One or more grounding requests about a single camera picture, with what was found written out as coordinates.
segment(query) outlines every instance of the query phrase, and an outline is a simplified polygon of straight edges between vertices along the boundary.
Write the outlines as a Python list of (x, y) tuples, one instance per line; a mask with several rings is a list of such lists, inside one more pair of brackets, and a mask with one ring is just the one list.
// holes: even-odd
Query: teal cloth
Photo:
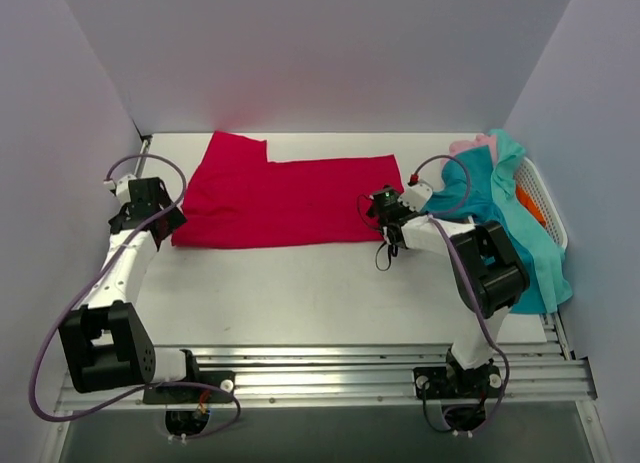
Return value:
[(562, 275), (564, 250), (516, 198), (513, 175), (525, 149), (504, 130), (492, 130), (489, 135), (496, 135), (498, 140), (498, 162), (491, 175), (493, 201), (502, 211), (511, 236), (531, 253), (542, 301), (549, 313), (554, 312), (573, 294)]
[[(498, 181), (501, 182), (503, 186), (508, 187), (507, 182), (503, 181), (506, 179), (505, 175), (508, 175), (508, 168), (503, 168), (502, 165), (513, 165), (513, 161), (516, 159), (516, 157), (510, 155), (509, 153), (505, 153), (505, 161), (502, 162), (500, 153), (498, 153), (498, 155), (499, 161), (496, 164), (496, 168), (500, 168), (498, 173), (500, 175), (500, 178)], [(560, 303), (560, 300), (556, 299), (555, 305), (549, 307), (549, 309), (547, 308), (545, 304), (546, 302), (543, 299), (540, 291), (537, 268), (534, 262), (534, 255), (530, 251), (531, 248), (524, 244), (521, 244), (520, 240), (511, 233), (511, 228), (508, 225), (508, 221), (513, 218), (511, 218), (511, 215), (507, 217), (507, 215), (505, 215), (497, 202), (494, 201), (494, 168), (488, 147), (484, 146), (465, 151), (456, 155), (456, 158), (461, 160), (469, 170), (469, 173), (471, 175), (471, 193), (463, 207), (457, 210), (455, 213), (447, 215), (447, 217), (456, 219), (472, 216), (474, 220), (480, 224), (486, 223), (487, 221), (498, 221), (500, 224), (502, 224), (507, 232), (507, 235), (509, 236), (509, 239), (513, 243), (514, 248), (516, 249), (516, 252), (520, 256), (522, 263), (527, 269), (527, 273), (529, 274), (529, 278), (531, 280), (529, 289), (522, 294), (522, 296), (520, 297), (520, 301), (514, 306), (512, 311), (514, 313), (521, 314), (542, 314), (546, 313), (547, 311), (555, 311), (555, 308), (557, 307), (557, 304)], [(462, 169), (455, 162), (449, 162), (444, 166), (442, 170), (442, 179), (445, 182), (445, 189), (433, 194), (426, 207), (424, 208), (424, 211), (444, 211), (454, 206), (464, 195), (467, 185), (465, 175)], [(513, 183), (512, 193), (514, 192), (515, 183)], [(506, 211), (507, 213), (511, 212), (513, 211), (512, 207), (513, 205), (511, 203), (508, 203), (504, 206), (504, 211)], [(520, 207), (528, 214), (528, 211), (524, 209), (524, 207), (522, 207), (521, 205)], [(522, 215), (516, 214), (515, 218), (518, 219), (521, 216)], [(544, 240), (550, 241), (553, 244), (553, 248), (555, 248), (554, 251), (556, 252), (556, 255), (561, 262), (563, 255), (562, 250), (557, 245), (555, 245), (555, 243), (553, 243), (551, 237), (542, 227), (540, 227), (539, 223), (531, 215), (529, 215), (529, 217), (531, 221), (533, 221), (533, 223), (542, 230), (543, 233), (538, 234), (536, 232), (538, 239), (535, 240), (536, 243), (534, 244), (534, 246), (536, 246), (537, 244), (541, 244), (548, 247)], [(518, 231), (521, 231), (523, 228), (526, 230), (526, 223), (518, 223), (516, 224), (516, 227)], [(524, 240), (527, 243), (534, 241), (533, 238), (524, 238)], [(537, 250), (533, 250), (533, 253), (535, 253), (536, 255), (541, 254), (541, 252)], [(544, 278), (547, 278), (549, 276), (549, 270), (544, 270), (541, 275)], [(565, 293), (565, 299), (567, 299), (570, 295), (571, 290), (569, 289), (568, 295)]]

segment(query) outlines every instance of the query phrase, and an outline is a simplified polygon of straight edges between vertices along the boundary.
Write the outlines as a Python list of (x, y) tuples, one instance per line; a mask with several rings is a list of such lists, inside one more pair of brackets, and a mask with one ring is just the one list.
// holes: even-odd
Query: laundry basket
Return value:
[(560, 220), (558, 210), (556, 210), (553, 201), (551, 201), (547, 187), (544, 186), (542, 178), (540, 178), (538, 169), (529, 158), (522, 160), (514, 178), (516, 183), (529, 194), (544, 215), (544, 219), (547, 222), (547, 233), (551, 235), (553, 241), (566, 250), (568, 243), (567, 232)]

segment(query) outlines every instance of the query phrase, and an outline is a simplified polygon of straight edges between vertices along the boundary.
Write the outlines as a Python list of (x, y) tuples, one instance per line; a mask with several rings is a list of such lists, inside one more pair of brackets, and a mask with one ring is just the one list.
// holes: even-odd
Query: purple cable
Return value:
[(454, 207), (449, 208), (448, 210), (438, 211), (438, 212), (432, 213), (432, 215), (437, 217), (437, 218), (439, 218), (441, 216), (448, 215), (450, 213), (453, 213), (454, 211), (458, 211), (460, 208), (462, 208), (462, 205), (465, 204), (465, 202), (469, 198), (469, 195), (471, 194), (471, 174), (469, 173), (469, 170), (464, 165), (464, 163), (462, 163), (462, 161), (460, 161), (455, 156), (436, 155), (436, 156), (432, 156), (431, 158), (427, 158), (422, 163), (420, 163), (420, 165), (418, 165), (418, 168), (416, 168), (416, 171), (414, 171), (413, 174), (418, 176), (418, 173), (420, 173), (420, 170), (422, 170), (422, 168), (424, 168), (426, 165), (428, 165), (432, 161), (442, 160), (442, 159), (455, 161), (458, 165), (460, 165), (460, 168), (462, 168), (462, 171), (464, 171), (464, 176), (467, 179), (467, 189), (465, 190), (464, 195), (462, 196), (460, 201)]
[(116, 161), (111, 166), (111, 168), (109, 168), (109, 171), (107, 171), (107, 176), (105, 178), (105, 181), (109, 181), (111, 179), (111, 174), (113, 173), (113, 171), (118, 166), (120, 166), (122, 163), (124, 163), (125, 161), (134, 160), (134, 159), (140, 159), (140, 158), (152, 158), (154, 160), (159, 160), (159, 161), (162, 161), (163, 163), (166, 163), (171, 168), (173, 168), (178, 173), (178, 176), (180, 176), (180, 179), (182, 180), (182, 191), (180, 192), (180, 195), (178, 196), (178, 198), (176, 198), (176, 200), (173, 203), (171, 203), (169, 206), (167, 206), (163, 210), (161, 210), (158, 213), (150, 216), (149, 218), (144, 220), (142, 223), (140, 223), (131, 232), (131, 234), (124, 240), (122, 245), (120, 245), (120, 247), (116, 250), (116, 252), (109, 259), (109, 261), (107, 261), (105, 263), (105, 265), (98, 272), (98, 274), (96, 274), (96, 276), (94, 276), (91, 279), (91, 281), (89, 281), (89, 283), (87, 283), (78, 292), (78, 294), (73, 297), (73, 299), (64, 308), (64, 310), (62, 310), (62, 313), (60, 313), (60, 316), (58, 316), (58, 318), (55, 320), (55, 322), (53, 323), (53, 325), (51, 326), (51, 328), (47, 332), (46, 336), (44, 337), (44, 341), (42, 342), (42, 345), (40, 345), (40, 349), (38, 350), (38, 353), (36, 355), (36, 359), (35, 359), (35, 362), (33, 364), (33, 369), (31, 370), (31, 377), (29, 378), (29, 389), (28, 389), (29, 406), (31, 407), (31, 410), (35, 413), (36, 416), (38, 416), (39, 418), (41, 418), (41, 419), (43, 419), (45, 421), (49, 421), (49, 422), (52, 422), (52, 423), (64, 423), (64, 422), (67, 422), (67, 421), (74, 421), (74, 420), (77, 420), (77, 419), (82, 418), (84, 416), (88, 416), (88, 415), (91, 415), (93, 413), (96, 413), (97, 411), (100, 411), (101, 409), (106, 408), (107, 406), (112, 405), (112, 404), (114, 404), (114, 403), (116, 403), (116, 402), (118, 402), (118, 401), (120, 401), (120, 400), (122, 400), (122, 399), (124, 399), (124, 398), (126, 398), (126, 397), (128, 397), (128, 396), (130, 396), (130, 395), (132, 395), (132, 394), (134, 394), (136, 392), (138, 392), (138, 391), (142, 391), (145, 388), (154, 388), (154, 387), (157, 387), (157, 386), (183, 386), (183, 387), (189, 387), (189, 388), (202, 388), (204, 390), (211, 390), (211, 391), (215, 391), (215, 392), (218, 392), (218, 393), (224, 393), (225, 395), (229, 395), (231, 397), (231, 399), (233, 400), (233, 402), (235, 403), (236, 408), (237, 408), (236, 416), (232, 420), (230, 420), (229, 422), (224, 423), (224, 424), (220, 425), (219, 427), (214, 428), (213, 430), (211, 430), (209, 432), (201, 433), (199, 435), (194, 435), (193, 437), (208, 436), (208, 435), (211, 435), (212, 433), (216, 433), (216, 432), (218, 432), (220, 430), (223, 430), (223, 429), (227, 428), (228, 426), (232, 425), (233, 423), (235, 423), (238, 420), (238, 418), (240, 418), (241, 408), (240, 408), (240, 402), (236, 399), (236, 397), (234, 395), (232, 395), (231, 393), (228, 393), (228, 392), (226, 392), (224, 390), (221, 390), (220, 388), (217, 388), (215, 386), (205, 385), (204, 383), (167, 382), (167, 383), (160, 383), (160, 384), (141, 385), (141, 386), (137, 386), (135, 388), (131, 388), (129, 390), (126, 390), (121, 395), (118, 395), (118, 396), (116, 396), (114, 398), (111, 398), (110, 400), (107, 400), (107, 401), (105, 401), (103, 403), (100, 403), (100, 404), (94, 406), (93, 408), (89, 408), (88, 410), (76, 412), (76, 413), (73, 413), (72, 415), (69, 415), (69, 416), (56, 416), (56, 415), (50, 415), (49, 413), (46, 413), (42, 408), (40, 408), (40, 405), (38, 404), (38, 400), (36, 398), (36, 384), (38, 382), (38, 373), (40, 372), (40, 367), (42, 366), (42, 361), (44, 360), (45, 354), (47, 353), (47, 349), (51, 345), (51, 342), (53, 341), (53, 338), (54, 338), (56, 332), (58, 331), (58, 327), (62, 324), (62, 322), (64, 321), (66, 316), (69, 314), (69, 312), (71, 310), (73, 310), (73, 308), (75, 306), (77, 306), (84, 299), (85, 296), (87, 296), (89, 294), (89, 292), (91, 291), (93, 286), (95, 284), (97, 284), (104, 277), (104, 275), (107, 274), (107, 272), (113, 267), (113, 265), (116, 263), (116, 261), (118, 261), (118, 258), (120, 258), (120, 256), (124, 252), (125, 248), (138, 235), (138, 233), (140, 233), (150, 223), (154, 222), (158, 218), (162, 217), (163, 215), (165, 215), (168, 212), (170, 212), (171, 210), (173, 210), (184, 199), (184, 194), (185, 194), (185, 192), (187, 190), (187, 177), (184, 175), (182, 170), (180, 170), (178, 165), (173, 163), (171, 160), (168, 160), (167, 158), (164, 158), (164, 157), (158, 156), (158, 155), (149, 155), (149, 154), (146, 154), (146, 155), (129, 155), (129, 156), (125, 156), (124, 158), (120, 158), (118, 161)]
[[(495, 352), (498, 353), (498, 355), (500, 355), (500, 358), (502, 358), (502, 361), (504, 361), (504, 379), (502, 380), (502, 387), (500, 388), (498, 399), (496, 400), (496, 404), (491, 410), (491, 413), (489, 413), (489, 416), (487, 416), (487, 418), (480, 425), (478, 425), (477, 428), (474, 429), (474, 431), (478, 431), (483, 427), (485, 427), (486, 425), (488, 425), (489, 422), (495, 418), (495, 414), (498, 410), (498, 407), (500, 406), (500, 404), (502, 403), (502, 400), (504, 399), (505, 391), (507, 389), (507, 384), (509, 383), (509, 377), (511, 376), (511, 368), (509, 366), (509, 360), (507, 359), (507, 355), (504, 353), (504, 351), (500, 349), (500, 347), (496, 344), (496, 342), (493, 341), (493, 338), (489, 333), (489, 329), (487, 328), (487, 325), (484, 322), (484, 317), (482, 316), (482, 310), (480, 310), (478, 299), (476, 298), (476, 294), (473, 291), (473, 287), (469, 279), (469, 274), (467, 273), (467, 270), (464, 267), (462, 260), (460, 259), (460, 255), (458, 254), (458, 251), (456, 250), (455, 246), (453, 246), (453, 243), (451, 242), (451, 239), (449, 239), (449, 235), (447, 235), (447, 232), (442, 227), (442, 224), (440, 224), (440, 222), (435, 218), (433, 218), (431, 215), (429, 215), (429, 221), (431, 221), (431, 223), (433, 223), (434, 226), (438, 229), (440, 236), (442, 236), (442, 239), (447, 245), (447, 249), (449, 250), (449, 254), (453, 259), (453, 262), (458, 268), (458, 272), (460, 273), (460, 278), (462, 279), (464, 288), (469, 294), (469, 297), (471, 300), (471, 306), (473, 306), (473, 312), (475, 313), (476, 319), (478, 320), (478, 324), (480, 325), (480, 329), (482, 330), (482, 335), (484, 336), (485, 340), (487, 340), (487, 343), (489, 344), (489, 346), (493, 348)], [(449, 411), (453, 411), (454, 409), (455, 407), (445, 410), (445, 412), (443, 413), (443, 417), (445, 417)]]

